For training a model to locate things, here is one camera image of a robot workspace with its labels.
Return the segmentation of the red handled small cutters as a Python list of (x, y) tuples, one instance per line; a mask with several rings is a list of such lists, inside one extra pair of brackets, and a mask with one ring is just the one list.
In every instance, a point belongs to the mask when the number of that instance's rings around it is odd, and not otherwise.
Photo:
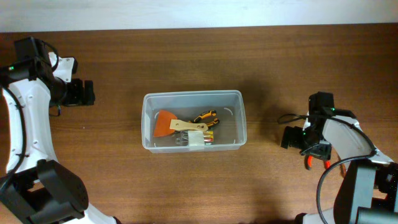
[[(306, 170), (312, 169), (313, 158), (314, 158), (313, 156), (309, 156), (309, 155), (305, 156), (304, 164), (305, 164)], [(325, 169), (328, 169), (331, 166), (330, 161), (323, 161), (323, 165), (324, 165)]]

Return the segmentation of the metal socket bit rail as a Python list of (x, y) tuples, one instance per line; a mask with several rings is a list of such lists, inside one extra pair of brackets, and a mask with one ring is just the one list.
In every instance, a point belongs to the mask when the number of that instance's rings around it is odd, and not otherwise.
[(340, 164), (340, 174), (342, 177), (346, 175), (346, 166), (344, 164)]

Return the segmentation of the orange scraper wooden handle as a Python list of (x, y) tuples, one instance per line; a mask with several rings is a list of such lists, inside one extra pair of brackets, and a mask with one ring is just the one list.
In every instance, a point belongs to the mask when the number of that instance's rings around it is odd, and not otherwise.
[(201, 131), (206, 132), (208, 126), (205, 123), (189, 123), (178, 119), (173, 113), (160, 110), (157, 116), (154, 137), (164, 137), (176, 131)]

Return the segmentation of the orange black long-nose pliers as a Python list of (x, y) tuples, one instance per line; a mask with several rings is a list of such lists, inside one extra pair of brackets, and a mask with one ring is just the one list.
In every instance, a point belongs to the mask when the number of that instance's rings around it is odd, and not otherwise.
[(208, 128), (214, 128), (220, 123), (220, 120), (216, 117), (216, 115), (216, 110), (204, 111), (194, 119), (190, 120), (189, 123), (205, 123)]

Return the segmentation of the clear plastic storage box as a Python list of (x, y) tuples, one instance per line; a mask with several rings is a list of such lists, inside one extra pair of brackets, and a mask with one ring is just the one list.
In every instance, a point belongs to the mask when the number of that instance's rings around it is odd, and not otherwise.
[[(156, 136), (161, 112), (173, 119), (208, 130), (178, 130)], [(141, 119), (142, 145), (152, 153), (237, 150), (246, 144), (247, 127), (243, 96), (238, 90), (149, 93), (144, 97)]]

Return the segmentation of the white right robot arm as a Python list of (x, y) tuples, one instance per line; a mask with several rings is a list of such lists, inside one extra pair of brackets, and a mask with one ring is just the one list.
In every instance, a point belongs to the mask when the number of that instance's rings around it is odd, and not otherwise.
[[(309, 151), (310, 133), (321, 134), (320, 142), (335, 148), (338, 162), (324, 171), (317, 185), (317, 212), (300, 213), (295, 223), (397, 223), (397, 163), (383, 154), (363, 133), (355, 115), (293, 114), (304, 127), (287, 127), (282, 147), (296, 146)], [(347, 170), (333, 208), (321, 208), (321, 190), (327, 175), (346, 164)]]

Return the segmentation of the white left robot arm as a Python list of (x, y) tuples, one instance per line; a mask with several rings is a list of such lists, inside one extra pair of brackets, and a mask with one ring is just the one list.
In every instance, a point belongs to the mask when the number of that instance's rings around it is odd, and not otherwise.
[(65, 93), (48, 60), (1, 69), (10, 124), (10, 158), (1, 203), (22, 223), (119, 223), (95, 208), (79, 176), (58, 163), (49, 125), (52, 91)]

